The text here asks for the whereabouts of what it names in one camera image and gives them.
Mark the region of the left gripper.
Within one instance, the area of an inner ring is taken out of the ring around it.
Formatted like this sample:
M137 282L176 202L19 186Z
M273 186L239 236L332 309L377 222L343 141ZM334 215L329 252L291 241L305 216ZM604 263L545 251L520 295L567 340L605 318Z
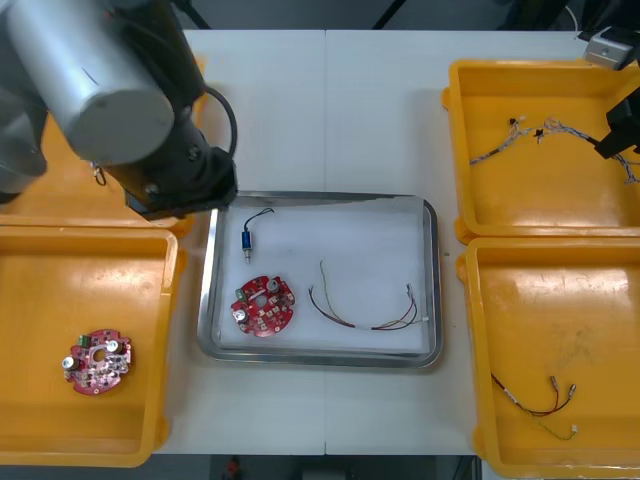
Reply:
M125 190L125 204L146 220L160 220L226 208L237 194L232 156L212 147L201 160L171 162L170 170L147 181L140 193Z

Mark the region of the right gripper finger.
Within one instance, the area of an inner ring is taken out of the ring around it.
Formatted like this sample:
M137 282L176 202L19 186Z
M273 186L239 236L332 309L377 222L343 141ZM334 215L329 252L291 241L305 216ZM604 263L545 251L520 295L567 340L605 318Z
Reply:
M615 105L606 114L607 123L612 133L639 133L639 95L629 95Z
M636 154L639 153L638 127L612 128L611 131L602 140L597 141L595 145L595 150L603 158L614 157L629 149L632 149Z

